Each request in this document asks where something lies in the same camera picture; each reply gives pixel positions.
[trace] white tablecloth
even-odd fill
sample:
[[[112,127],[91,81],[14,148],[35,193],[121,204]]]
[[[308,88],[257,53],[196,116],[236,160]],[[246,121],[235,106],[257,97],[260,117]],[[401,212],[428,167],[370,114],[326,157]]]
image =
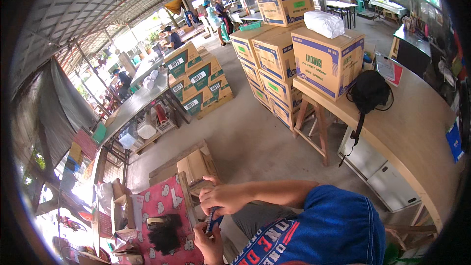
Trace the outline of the white tablecloth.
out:
[[[399,17],[402,17],[407,13],[407,9],[405,7],[389,0],[370,0],[369,4],[376,5],[385,8],[389,11],[392,11],[393,13],[398,14]]]

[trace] black backpack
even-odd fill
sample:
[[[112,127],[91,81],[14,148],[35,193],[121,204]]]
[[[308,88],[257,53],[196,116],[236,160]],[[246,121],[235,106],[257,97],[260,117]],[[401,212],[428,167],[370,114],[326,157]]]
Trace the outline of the black backpack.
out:
[[[363,127],[363,122],[365,121],[365,115],[374,109],[387,110],[392,106],[391,103],[387,109],[376,108],[378,105],[386,105],[390,93],[392,95],[393,103],[394,95],[391,91],[391,87],[377,71],[367,70],[356,77],[356,83],[347,92],[347,99],[355,103],[356,107],[360,111],[360,120],[358,121],[356,130],[352,131],[350,134],[350,138],[355,140],[352,150],[348,155],[343,156],[339,167],[343,164],[345,157],[350,156],[353,151],[353,147],[358,144],[358,138]]]

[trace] gray pants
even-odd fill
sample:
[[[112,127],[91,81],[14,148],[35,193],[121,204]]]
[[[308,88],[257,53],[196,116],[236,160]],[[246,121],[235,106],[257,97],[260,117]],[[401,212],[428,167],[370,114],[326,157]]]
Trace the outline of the gray pants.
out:
[[[280,205],[248,203],[231,216],[245,236],[251,239],[260,227],[281,218],[294,218],[296,215],[291,209]]]

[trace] green plastic basket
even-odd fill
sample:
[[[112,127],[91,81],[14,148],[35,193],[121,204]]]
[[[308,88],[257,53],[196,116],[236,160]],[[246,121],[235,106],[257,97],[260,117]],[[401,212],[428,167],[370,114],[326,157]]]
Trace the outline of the green plastic basket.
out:
[[[250,24],[250,25],[247,25],[247,26],[239,26],[239,30],[240,31],[248,31],[248,30],[253,30],[253,29],[260,28],[261,26],[262,26],[262,21],[257,21],[254,24]]]

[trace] white cabinet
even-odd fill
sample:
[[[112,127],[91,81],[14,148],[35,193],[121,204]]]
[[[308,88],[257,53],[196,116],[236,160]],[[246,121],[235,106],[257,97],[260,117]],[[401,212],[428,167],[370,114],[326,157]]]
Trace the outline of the white cabinet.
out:
[[[378,193],[391,211],[420,201],[419,195],[390,162],[386,162],[366,182]]]
[[[347,127],[347,132],[345,132],[342,144],[339,148],[339,155],[348,155],[352,150],[352,146],[355,142],[350,138],[352,130],[351,127]],[[387,160],[360,136],[358,144],[355,145],[350,156],[345,157],[345,161],[350,166],[353,165],[365,179],[368,179],[373,176]]]
[[[352,130],[351,127],[347,128],[339,147],[338,154],[341,158],[350,153],[355,142],[350,138]],[[402,174],[366,140],[362,139],[361,135],[350,156],[345,157],[345,165],[360,176],[391,212],[420,201],[418,194]]]

